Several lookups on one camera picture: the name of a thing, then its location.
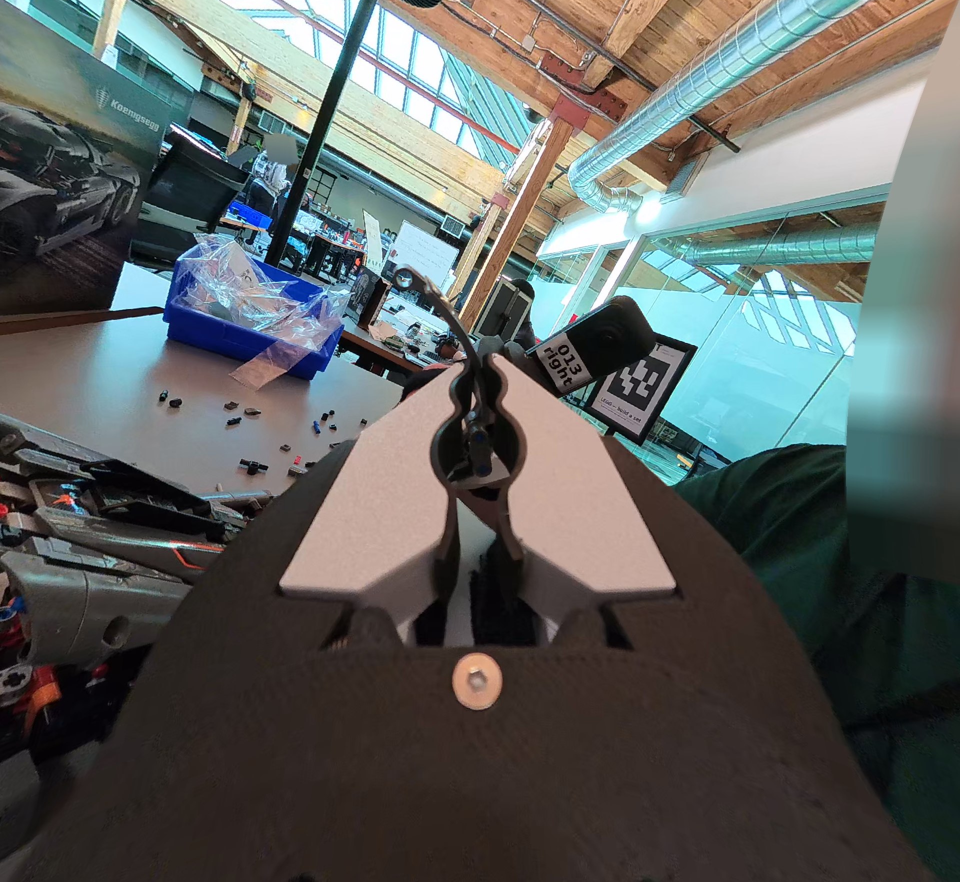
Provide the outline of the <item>white whiteboard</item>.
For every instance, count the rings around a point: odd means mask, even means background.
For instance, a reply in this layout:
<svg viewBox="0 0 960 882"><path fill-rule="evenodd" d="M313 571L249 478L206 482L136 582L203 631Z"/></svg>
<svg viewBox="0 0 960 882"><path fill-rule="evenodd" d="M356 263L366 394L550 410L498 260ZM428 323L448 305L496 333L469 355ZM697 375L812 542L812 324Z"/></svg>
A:
<svg viewBox="0 0 960 882"><path fill-rule="evenodd" d="M458 256L455 246L403 220L395 239L386 243L385 266L408 266L445 291Z"/></svg>

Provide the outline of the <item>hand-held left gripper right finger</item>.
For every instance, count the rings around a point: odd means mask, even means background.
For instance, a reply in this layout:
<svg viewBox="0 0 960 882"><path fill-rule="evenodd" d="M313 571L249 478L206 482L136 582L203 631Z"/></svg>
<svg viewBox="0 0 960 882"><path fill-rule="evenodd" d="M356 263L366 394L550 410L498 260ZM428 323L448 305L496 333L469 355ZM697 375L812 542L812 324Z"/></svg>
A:
<svg viewBox="0 0 960 882"><path fill-rule="evenodd" d="M589 423L505 356L486 357L497 528L538 643L573 612L663 601L677 580Z"/></svg>

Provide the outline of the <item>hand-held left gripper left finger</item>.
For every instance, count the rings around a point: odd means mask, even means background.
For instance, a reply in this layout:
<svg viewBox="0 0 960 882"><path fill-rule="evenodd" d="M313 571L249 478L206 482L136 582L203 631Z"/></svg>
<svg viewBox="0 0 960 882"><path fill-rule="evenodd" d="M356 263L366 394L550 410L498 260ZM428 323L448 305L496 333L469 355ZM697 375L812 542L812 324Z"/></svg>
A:
<svg viewBox="0 0 960 882"><path fill-rule="evenodd" d="M360 432L280 577L283 597L384 610L411 643L414 620L450 594L442 643L474 642L470 581L481 559L481 522L457 504L459 554L448 559L449 492L430 456L453 415L450 387L463 368L443 368Z"/></svg>

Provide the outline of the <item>grey lego car model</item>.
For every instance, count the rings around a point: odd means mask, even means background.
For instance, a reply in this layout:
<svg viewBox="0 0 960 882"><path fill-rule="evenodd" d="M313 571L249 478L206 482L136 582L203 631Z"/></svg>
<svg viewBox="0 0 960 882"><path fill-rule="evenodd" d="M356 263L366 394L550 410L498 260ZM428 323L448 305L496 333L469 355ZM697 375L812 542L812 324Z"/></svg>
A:
<svg viewBox="0 0 960 882"><path fill-rule="evenodd" d="M2 415L2 762L104 740L176 608L273 500L197 494Z"/></svg>

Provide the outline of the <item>lego set cardboard box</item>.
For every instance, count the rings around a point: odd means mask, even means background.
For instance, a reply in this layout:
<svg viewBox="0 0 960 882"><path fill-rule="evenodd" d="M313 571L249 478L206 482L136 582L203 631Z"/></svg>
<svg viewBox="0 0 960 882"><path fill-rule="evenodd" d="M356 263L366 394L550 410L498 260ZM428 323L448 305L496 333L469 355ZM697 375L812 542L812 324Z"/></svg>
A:
<svg viewBox="0 0 960 882"><path fill-rule="evenodd" d="M1 9L2 317L107 309L172 108Z"/></svg>

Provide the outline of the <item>silver ventilation duct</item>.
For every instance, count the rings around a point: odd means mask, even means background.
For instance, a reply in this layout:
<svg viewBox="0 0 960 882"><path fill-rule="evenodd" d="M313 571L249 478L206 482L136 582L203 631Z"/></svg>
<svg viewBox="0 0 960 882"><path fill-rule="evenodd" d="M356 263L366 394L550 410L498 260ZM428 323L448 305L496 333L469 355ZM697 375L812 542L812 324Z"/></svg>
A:
<svg viewBox="0 0 960 882"><path fill-rule="evenodd" d="M600 213L627 210L629 192L601 184L608 170L869 1L761 0L573 161L572 190Z"/></svg>

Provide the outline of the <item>scattered small lego pieces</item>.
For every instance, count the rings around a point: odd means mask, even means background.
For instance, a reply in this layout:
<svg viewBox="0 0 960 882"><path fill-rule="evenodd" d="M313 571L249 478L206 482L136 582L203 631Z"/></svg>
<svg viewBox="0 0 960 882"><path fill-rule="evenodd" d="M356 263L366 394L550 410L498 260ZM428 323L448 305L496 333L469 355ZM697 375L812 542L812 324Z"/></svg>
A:
<svg viewBox="0 0 960 882"><path fill-rule="evenodd" d="M239 480L250 462L267 466L260 481L282 483L289 467L317 461L384 411L365 391L319 383L275 382L258 392L172 385L165 402L147 409L138 461L197 490Z"/></svg>

